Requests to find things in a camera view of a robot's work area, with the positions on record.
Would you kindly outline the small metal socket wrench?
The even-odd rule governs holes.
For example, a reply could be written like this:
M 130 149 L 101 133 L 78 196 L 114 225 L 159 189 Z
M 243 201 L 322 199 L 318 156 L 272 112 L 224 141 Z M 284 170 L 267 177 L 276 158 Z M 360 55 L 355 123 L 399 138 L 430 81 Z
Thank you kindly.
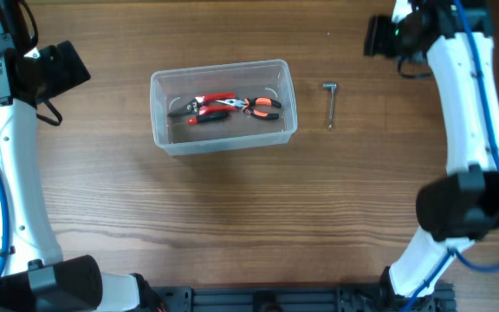
M 325 90 L 328 90 L 331 94 L 327 130 L 329 132 L 332 132 L 334 127 L 334 107 L 335 107 L 335 95 L 336 95 L 337 84 L 334 82 L 326 82 L 323 84 L 323 88 Z

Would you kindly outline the red handled pruning shears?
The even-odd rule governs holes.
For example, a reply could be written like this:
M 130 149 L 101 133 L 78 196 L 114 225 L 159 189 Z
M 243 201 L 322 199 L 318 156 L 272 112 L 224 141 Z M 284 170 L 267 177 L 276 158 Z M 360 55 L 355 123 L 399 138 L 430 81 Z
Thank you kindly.
M 235 93 L 215 93 L 195 96 L 183 106 L 173 109 L 167 116 L 180 117 L 188 114 L 204 116 L 218 112 L 237 111 L 236 107 L 227 104 L 219 104 L 218 101 L 233 100 Z

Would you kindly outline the red and black screwdriver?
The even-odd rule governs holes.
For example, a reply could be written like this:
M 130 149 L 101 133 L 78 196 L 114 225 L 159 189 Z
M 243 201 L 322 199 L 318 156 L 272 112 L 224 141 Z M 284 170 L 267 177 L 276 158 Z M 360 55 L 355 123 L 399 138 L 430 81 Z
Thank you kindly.
M 193 118 L 190 118 L 189 120 L 186 121 L 187 125 L 197 125 L 197 124 L 203 124 L 207 122 L 212 122 L 212 121 L 218 121 L 218 120 L 223 120 L 228 117 L 229 113 L 225 111 L 219 111 L 215 113 L 210 113 L 210 114 L 203 114 L 203 115 L 196 115 Z

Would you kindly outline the clear plastic container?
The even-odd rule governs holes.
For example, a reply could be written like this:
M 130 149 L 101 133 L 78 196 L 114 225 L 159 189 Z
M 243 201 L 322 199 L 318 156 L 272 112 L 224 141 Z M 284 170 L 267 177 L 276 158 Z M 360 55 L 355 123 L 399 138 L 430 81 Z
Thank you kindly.
M 237 108 L 226 119 L 197 125 L 196 115 L 168 117 L 195 96 L 235 93 L 218 101 Z M 171 156 L 287 143 L 298 128 L 294 85 L 282 59 L 158 71 L 150 110 L 155 144 Z

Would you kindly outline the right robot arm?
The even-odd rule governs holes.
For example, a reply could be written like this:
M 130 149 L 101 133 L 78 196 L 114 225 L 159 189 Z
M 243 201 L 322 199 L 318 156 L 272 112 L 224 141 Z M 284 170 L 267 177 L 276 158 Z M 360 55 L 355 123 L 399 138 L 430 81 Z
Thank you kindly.
M 484 1 L 397 0 L 370 19 L 364 53 L 425 63 L 436 81 L 447 138 L 446 174 L 416 198 L 418 229 L 383 273 L 385 302 L 433 293 L 464 252 L 499 229 L 499 100 L 494 27 Z M 499 263 L 480 264 L 485 273 Z

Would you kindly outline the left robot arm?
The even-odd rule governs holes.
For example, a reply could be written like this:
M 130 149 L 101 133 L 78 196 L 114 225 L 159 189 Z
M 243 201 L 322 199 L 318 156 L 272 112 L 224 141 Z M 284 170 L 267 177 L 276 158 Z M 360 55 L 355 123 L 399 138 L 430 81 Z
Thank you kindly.
M 163 311 L 142 276 L 63 258 L 42 195 L 37 109 L 90 75 L 71 42 L 39 49 L 38 36 L 25 2 L 0 0 L 0 311 Z

